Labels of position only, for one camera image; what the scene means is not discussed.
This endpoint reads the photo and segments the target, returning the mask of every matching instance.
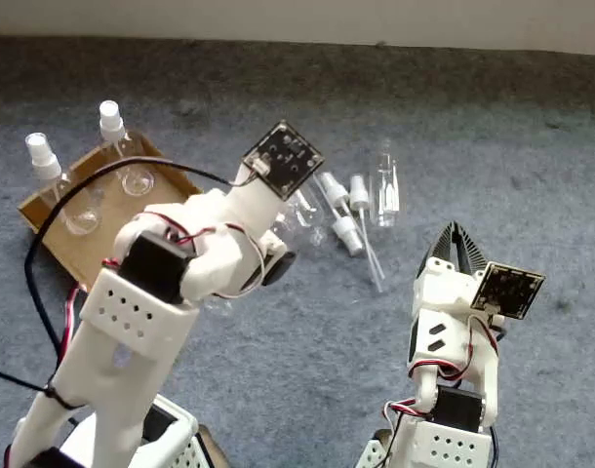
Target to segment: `cardboard tray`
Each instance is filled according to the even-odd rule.
[[[163,154],[142,134],[129,132],[143,148],[139,156],[164,157]],[[118,156],[113,147],[97,147],[73,164],[69,172],[73,180],[84,180],[104,165],[116,161]],[[132,197],[122,190],[117,175],[106,175],[90,185],[101,193],[99,227],[86,236],[70,234],[62,222],[55,222],[44,238],[44,245],[59,263],[80,284],[90,288],[101,268],[101,261],[110,257],[113,241],[120,228],[131,218],[142,212],[146,205],[157,203],[181,203],[190,195],[200,193],[195,185],[180,171],[167,166],[146,166],[154,174],[152,190],[144,196]],[[50,212],[50,208],[34,193],[19,206],[22,217],[33,232],[37,232]]]

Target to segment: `spray pump cap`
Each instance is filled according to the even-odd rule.
[[[109,143],[117,143],[126,134],[120,108],[114,100],[104,100],[99,107],[100,134]]]
[[[355,174],[349,180],[349,207],[357,212],[369,208],[369,192],[365,180],[360,174]]]
[[[363,243],[356,231],[354,220],[350,216],[337,219],[333,224],[333,230],[349,250],[350,256],[356,256],[363,251]]]
[[[60,162],[44,134],[30,134],[24,139],[24,143],[31,155],[33,170],[40,180],[51,180],[60,176]]]
[[[337,182],[332,173],[322,173],[321,183],[324,185],[326,197],[335,208],[338,208],[349,201],[349,194],[345,187]]]

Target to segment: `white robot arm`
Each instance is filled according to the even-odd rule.
[[[498,349],[491,329],[502,331],[506,317],[522,319],[543,280],[487,262],[459,224],[445,227],[414,285],[408,367],[416,395],[386,404],[385,413],[398,412],[398,424],[368,443],[357,468],[488,465],[487,432],[497,415]],[[472,390],[458,388],[463,380]]]
[[[18,424],[7,468],[129,467],[201,300],[243,295],[286,271],[293,257],[268,229],[322,163],[281,122],[244,156],[227,194],[212,190],[184,204],[151,205],[125,225],[109,263],[116,266],[100,271],[48,390]],[[95,439],[81,465],[52,446],[84,406],[96,412]]]

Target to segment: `black wire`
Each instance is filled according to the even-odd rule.
[[[404,414],[402,412],[400,412],[399,417],[397,418],[397,424],[395,425],[395,430],[393,431],[393,434],[391,435],[391,442],[388,443],[388,449],[386,450],[386,455],[384,456],[384,459],[382,461],[380,461],[374,468],[380,468],[381,466],[384,466],[386,464],[386,460],[388,460],[388,457],[391,456],[391,450],[393,449],[393,443],[395,442],[395,438],[397,437],[397,432],[399,431],[399,426],[402,423],[402,416],[404,416]]]
[[[493,440],[493,461],[491,462],[491,468],[496,468],[499,464],[499,441],[496,438],[496,429],[491,426],[491,439]]]
[[[163,158],[151,158],[151,157],[131,157],[119,161],[115,161],[114,163],[108,164],[95,173],[90,175],[88,178],[80,182],[79,184],[72,187],[72,189],[67,192],[65,195],[61,197],[61,199],[53,206],[50,214],[47,216],[46,220],[42,223],[29,250],[26,254],[26,258],[24,259],[24,276],[26,277],[26,285],[28,286],[29,293],[31,294],[31,298],[33,299],[33,303],[35,305],[35,309],[37,310],[38,315],[40,316],[40,320],[46,329],[46,333],[48,334],[51,342],[53,343],[53,347],[55,348],[55,352],[58,356],[58,365],[59,365],[59,355],[60,355],[60,339],[55,332],[55,328],[53,327],[53,323],[46,312],[46,308],[44,307],[44,302],[42,301],[42,297],[40,296],[40,292],[37,289],[37,284],[35,283],[35,277],[33,276],[33,261],[35,260],[35,256],[37,255],[37,250],[39,249],[46,233],[48,232],[49,228],[53,225],[57,216],[60,214],[63,207],[81,190],[85,187],[90,185],[95,180],[106,176],[112,172],[117,171],[118,169],[124,168],[125,166],[130,166],[133,164],[152,164],[156,166],[168,166],[170,168],[178,169],[187,173],[196,174],[198,176],[205,177],[209,180],[229,185],[233,187],[239,187],[250,183],[255,177],[256,174],[250,175],[246,180],[242,183],[235,184],[226,180],[225,178],[219,177],[218,175],[214,175],[208,173],[206,171],[202,171],[199,169],[194,169],[184,164],[175,163],[173,161],[169,161]]]
[[[7,380],[8,382],[15,383],[20,387],[28,388],[29,390],[34,390],[36,392],[44,391],[44,387],[40,387],[39,385],[27,382],[26,380],[22,380],[21,378],[14,377],[13,375],[9,375],[8,373],[4,373],[2,371],[0,371],[0,378],[2,378],[3,380]]]

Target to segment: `circuit board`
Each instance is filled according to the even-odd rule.
[[[243,163],[282,200],[287,200],[324,163],[324,157],[281,121],[244,155]]]
[[[490,304],[501,315],[523,319],[543,281],[543,275],[489,262],[471,308],[486,310]]]

